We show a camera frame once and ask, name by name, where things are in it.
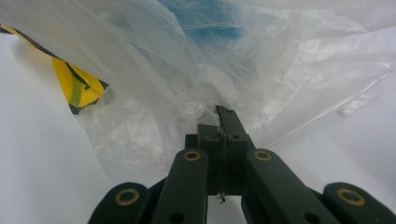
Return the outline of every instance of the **white surface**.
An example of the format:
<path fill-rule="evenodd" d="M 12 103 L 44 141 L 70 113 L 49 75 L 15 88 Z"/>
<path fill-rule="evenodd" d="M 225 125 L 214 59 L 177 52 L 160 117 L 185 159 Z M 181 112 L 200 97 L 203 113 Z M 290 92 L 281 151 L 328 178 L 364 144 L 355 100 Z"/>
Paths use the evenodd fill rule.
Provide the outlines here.
<path fill-rule="evenodd" d="M 98 159 L 64 101 L 50 60 L 0 35 L 0 223 L 86 223 L 109 189 L 163 174 Z M 336 113 L 269 149 L 313 189 L 345 181 L 396 211 L 396 91 Z M 209 199 L 208 223 L 243 223 L 237 199 Z"/>

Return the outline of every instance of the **white plastic sheet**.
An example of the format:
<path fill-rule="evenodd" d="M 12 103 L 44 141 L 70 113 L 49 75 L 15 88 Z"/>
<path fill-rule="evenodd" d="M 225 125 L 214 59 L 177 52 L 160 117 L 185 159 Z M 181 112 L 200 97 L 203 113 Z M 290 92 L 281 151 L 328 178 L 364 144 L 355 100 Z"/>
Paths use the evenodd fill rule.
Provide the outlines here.
<path fill-rule="evenodd" d="M 270 147 L 395 76 L 392 1 L 173 3 L 2 0 L 0 22 L 110 84 L 78 116 L 98 155 L 165 171 L 214 104 Z"/>

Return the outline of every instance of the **crumpled plastic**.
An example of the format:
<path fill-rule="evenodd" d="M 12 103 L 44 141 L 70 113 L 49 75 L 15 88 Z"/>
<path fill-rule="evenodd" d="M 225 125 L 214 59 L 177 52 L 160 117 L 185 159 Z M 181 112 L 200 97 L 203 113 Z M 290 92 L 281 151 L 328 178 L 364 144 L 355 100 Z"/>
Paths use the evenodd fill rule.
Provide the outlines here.
<path fill-rule="evenodd" d="M 111 86 L 77 116 L 99 156 L 161 170 L 214 105 L 271 147 L 396 75 L 391 0 L 2 0 L 0 22 Z"/>

